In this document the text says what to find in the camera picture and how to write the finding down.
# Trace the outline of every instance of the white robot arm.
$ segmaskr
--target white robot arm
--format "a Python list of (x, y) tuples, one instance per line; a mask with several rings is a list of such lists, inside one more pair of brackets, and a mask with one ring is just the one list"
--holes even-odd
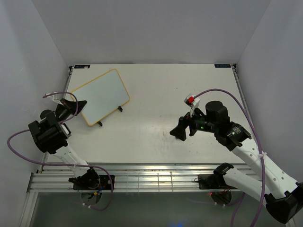
[[(303, 207), (303, 183), (281, 170), (267, 155), (259, 154), (258, 147), (250, 134), (239, 124), (231, 122), (227, 108), (219, 101), (206, 104), (206, 114), (198, 109), (199, 99), (189, 95), (185, 103), (191, 111), (179, 118), (178, 126), (170, 134), (184, 141), (185, 129), (189, 127), (190, 136), (197, 131), (214, 133), (217, 141), (229, 151), (241, 158), (258, 177), (262, 178), (260, 157), (265, 164), (265, 199), (263, 205), (279, 222), (287, 223)], [(223, 163), (214, 170), (212, 183), (228, 185), (240, 189), (259, 200), (262, 182), (249, 177), (228, 163)]]
[(97, 172), (93, 168), (76, 166), (88, 166), (88, 163), (70, 147), (67, 139), (70, 137), (71, 131), (65, 123), (61, 123), (62, 119), (67, 118), (71, 112), (74, 113), (74, 110), (67, 112), (68, 107), (58, 106), (60, 108), (57, 108), (56, 112), (45, 110), (40, 115), (41, 121), (34, 121), (28, 125), (34, 142), (42, 152), (48, 152), (61, 159), (63, 163), (73, 165), (69, 168), (75, 177), (70, 178), (69, 181), (77, 185), (77, 188), (84, 190), (98, 189), (100, 187), (100, 177)]

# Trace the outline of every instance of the white table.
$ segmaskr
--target white table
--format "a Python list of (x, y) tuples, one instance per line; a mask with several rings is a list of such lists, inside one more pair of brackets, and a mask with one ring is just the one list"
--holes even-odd
[[(183, 102), (189, 94), (210, 88), (221, 88), (240, 94), (231, 68), (213, 64), (118, 64), (91, 65), (83, 74), (72, 73), (71, 91), (93, 78), (117, 69), (130, 95), (130, 101), (102, 120), (103, 127), (88, 126), (83, 117), (67, 122), (72, 136), (69, 144), (89, 163), (209, 164), (243, 163), (220, 145), (213, 134), (197, 132), (186, 141), (170, 136), (189, 107)], [(228, 108), (231, 120), (250, 131), (246, 119), (234, 100), (221, 92), (203, 95), (200, 109), (219, 100)], [(59, 162), (49, 157), (48, 162)]]

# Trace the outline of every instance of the white wall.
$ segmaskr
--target white wall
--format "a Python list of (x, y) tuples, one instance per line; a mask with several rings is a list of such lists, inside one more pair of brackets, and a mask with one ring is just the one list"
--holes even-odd
[[(240, 58), (239, 77), (265, 152), (300, 182), (302, 61), (303, 1), (273, 0)], [(303, 226), (302, 211), (295, 220)]]
[[(51, 107), (41, 96), (63, 89), (67, 66), (30, 0), (0, 0), (0, 31), (0, 226), (16, 227), (36, 166), (12, 154), (6, 140)], [(13, 146), (41, 158), (29, 133)]]
[(236, 63), (270, 0), (33, 0), (68, 65)]

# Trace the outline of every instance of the purple cable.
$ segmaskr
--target purple cable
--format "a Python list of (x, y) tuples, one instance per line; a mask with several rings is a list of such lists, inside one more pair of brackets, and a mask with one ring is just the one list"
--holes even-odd
[(244, 199), (244, 196), (245, 196), (245, 193), (243, 193), (242, 196), (240, 197), (239, 204), (237, 205), (236, 209), (232, 213), (231, 227), (233, 227), (233, 222), (235, 220), (236, 213), (237, 213), (237, 211), (238, 211), (238, 209), (239, 209), (239, 207), (240, 207), (240, 205), (241, 205), (241, 203), (242, 203), (242, 201)]
[[(53, 96), (53, 95), (56, 95), (56, 94), (70, 94), (70, 95), (72, 95), (72, 96), (75, 98), (75, 100), (76, 100), (76, 111), (75, 111), (74, 115), (73, 115), (72, 117), (70, 117), (70, 118), (64, 120), (64, 121), (61, 121), (60, 123), (69, 121), (70, 119), (72, 119), (72, 118), (77, 114), (77, 111), (78, 111), (78, 100), (77, 100), (76, 96), (75, 96), (73, 93), (70, 93), (70, 92), (55, 92), (55, 93), (51, 93), (51, 94), (48, 94), (48, 95), (44, 95), (43, 98), (46, 98), (46, 97), (48, 97), (48, 96)], [(10, 141), (11, 141), (11, 139), (14, 138), (15, 136), (17, 136), (17, 135), (19, 135), (19, 134), (22, 134), (22, 133), (24, 133), (24, 132), (27, 132), (27, 131), (29, 131), (29, 129), (26, 129), (26, 130), (17, 132), (17, 133), (15, 133), (15, 134), (11, 135), (11, 136), (8, 138), (8, 141), (7, 141), (8, 148), (9, 148), (15, 155), (17, 155), (18, 157), (20, 157), (20, 158), (22, 158), (23, 160), (26, 160), (26, 161), (28, 161), (28, 162), (31, 162), (31, 163), (34, 163), (34, 164), (38, 164), (38, 165), (43, 165), (43, 166), (75, 166), (74, 164), (59, 164), (59, 163), (45, 163), (45, 162), (39, 162), (39, 161), (31, 160), (31, 159), (29, 159), (29, 158), (23, 156), (22, 154), (18, 153), (15, 149), (13, 149), (13, 147), (12, 147), (11, 144), (10, 144)], [(106, 169), (104, 169), (104, 168), (102, 168), (102, 167), (100, 167), (100, 166), (91, 166), (91, 165), (76, 165), (76, 166), (78, 166), (78, 167), (89, 167), (89, 168), (101, 169), (101, 170), (103, 170), (103, 171), (108, 175), (109, 180), (110, 180), (110, 187), (111, 187), (111, 196), (110, 196), (109, 202), (107, 203), (107, 205), (106, 205), (104, 208), (101, 208), (101, 209), (98, 208), (98, 207), (90, 206), (90, 208), (92, 208), (92, 209), (94, 209), (94, 210), (99, 210), (99, 211), (104, 211), (104, 210), (106, 210), (106, 209), (109, 207), (109, 205), (110, 205), (110, 203), (111, 203), (111, 201), (112, 201), (112, 199), (113, 199), (113, 196), (114, 196), (114, 193), (113, 193), (113, 192), (114, 192), (113, 181), (112, 181), (112, 178), (111, 178), (109, 172), (108, 172)]]
[[(245, 109), (243, 108), (243, 106), (241, 105), (241, 103), (237, 100), (237, 98), (230, 92), (226, 91), (226, 90), (223, 90), (223, 89), (219, 89), (219, 88), (212, 88), (212, 89), (209, 89), (209, 90), (206, 90), (206, 91), (203, 91), (201, 93), (199, 93), (198, 95), (196, 95), (194, 98), (198, 98), (199, 96), (207, 93), (207, 92), (210, 92), (210, 91), (221, 91), (221, 92), (224, 92), (226, 94), (228, 94), (229, 96), (231, 96), (235, 101), (236, 103), (239, 105), (239, 107), (241, 108), (242, 112), (244, 113), (247, 121), (248, 121), (248, 124), (250, 125), (250, 128), (252, 130), (252, 132), (254, 133), (255, 135), (255, 138), (256, 138), (256, 141), (257, 141), (257, 145), (258, 145), (258, 149), (259, 149), (259, 153), (262, 155), (262, 146), (261, 146), (261, 142), (260, 142), (260, 139), (259, 139), (259, 136), (254, 128), (254, 126), (252, 125), (252, 122), (250, 120), (250, 117), (248, 116), (248, 113), (245, 111)], [(261, 160), (261, 168), (262, 168), (262, 189), (261, 189), (261, 197), (260, 197), (260, 203), (259, 203), (259, 206), (258, 206), (258, 209), (257, 209), (257, 212), (256, 212), (256, 215), (253, 219), (253, 221), (251, 222), (251, 225), (250, 227), (254, 227), (258, 218), (259, 218), (259, 215), (260, 215), (260, 212), (261, 212), (261, 209), (262, 209), (262, 206), (263, 206), (263, 200), (264, 200), (264, 194), (265, 194), (265, 164), (264, 164), (264, 158), (261, 157), (260, 158)]]

